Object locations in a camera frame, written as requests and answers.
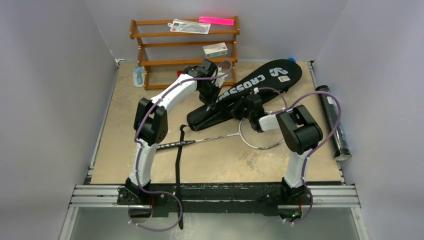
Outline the black racket bag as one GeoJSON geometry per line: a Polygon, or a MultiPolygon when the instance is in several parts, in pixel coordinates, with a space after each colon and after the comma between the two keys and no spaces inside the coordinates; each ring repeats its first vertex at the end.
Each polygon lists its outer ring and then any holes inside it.
{"type": "Polygon", "coordinates": [[[234,119],[230,110],[234,103],[247,97],[254,88],[273,88],[279,93],[287,92],[302,77],[302,69],[288,59],[269,61],[253,69],[242,80],[218,96],[215,109],[202,105],[187,114],[186,120],[192,131],[200,131],[234,119]]]}

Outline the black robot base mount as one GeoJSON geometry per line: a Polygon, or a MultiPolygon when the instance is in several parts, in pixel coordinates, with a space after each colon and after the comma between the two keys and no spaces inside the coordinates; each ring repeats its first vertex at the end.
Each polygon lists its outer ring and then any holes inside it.
{"type": "Polygon", "coordinates": [[[280,182],[149,183],[143,192],[133,183],[117,188],[118,205],[151,207],[154,217],[169,213],[262,214],[298,216],[311,203],[304,186],[280,182]]]}

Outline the white badminton racket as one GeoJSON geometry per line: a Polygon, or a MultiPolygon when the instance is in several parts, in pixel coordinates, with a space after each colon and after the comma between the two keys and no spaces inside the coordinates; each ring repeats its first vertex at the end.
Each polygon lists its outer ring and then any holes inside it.
{"type": "Polygon", "coordinates": [[[283,134],[279,130],[270,130],[258,132],[251,128],[247,119],[243,119],[238,124],[238,131],[215,137],[208,137],[198,140],[180,140],[177,142],[164,143],[157,146],[158,151],[174,149],[178,147],[188,146],[195,143],[223,139],[228,137],[238,136],[249,147],[256,150],[266,150],[282,144],[285,140],[283,134]]]}

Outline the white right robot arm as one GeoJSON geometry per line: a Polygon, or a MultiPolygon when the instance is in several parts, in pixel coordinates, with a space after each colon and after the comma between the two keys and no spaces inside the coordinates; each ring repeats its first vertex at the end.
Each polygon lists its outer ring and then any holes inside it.
{"type": "Polygon", "coordinates": [[[285,143],[290,150],[288,168],[282,179],[280,196],[288,204],[300,198],[306,184],[308,160],[323,139],[323,132],[308,109],[297,99],[288,108],[266,114],[258,94],[241,97],[231,109],[240,119],[242,139],[254,148],[270,149],[285,143]]]}

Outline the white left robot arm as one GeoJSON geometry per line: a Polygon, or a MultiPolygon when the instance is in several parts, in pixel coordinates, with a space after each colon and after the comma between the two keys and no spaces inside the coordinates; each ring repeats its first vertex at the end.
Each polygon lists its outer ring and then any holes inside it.
{"type": "Polygon", "coordinates": [[[153,159],[159,143],[168,134],[168,114],[182,100],[194,92],[208,107],[214,109],[223,84],[218,81],[218,66],[208,59],[196,66],[189,66],[182,74],[158,95],[143,97],[137,105],[134,119],[134,142],[137,152],[134,167],[125,181],[129,197],[138,205],[146,203],[152,192],[149,190],[153,159]]]}

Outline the black shuttlecock tube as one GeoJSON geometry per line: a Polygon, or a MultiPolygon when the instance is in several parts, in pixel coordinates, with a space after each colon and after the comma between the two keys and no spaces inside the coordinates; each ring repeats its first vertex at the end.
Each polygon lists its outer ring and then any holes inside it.
{"type": "MultiPolygon", "coordinates": [[[[318,97],[326,120],[327,129],[330,132],[336,125],[336,121],[338,119],[337,103],[332,97],[326,94],[319,94],[318,97]]],[[[327,142],[330,142],[333,148],[332,155],[334,160],[346,161],[352,157],[340,122],[338,123],[334,134],[327,142]]]]}

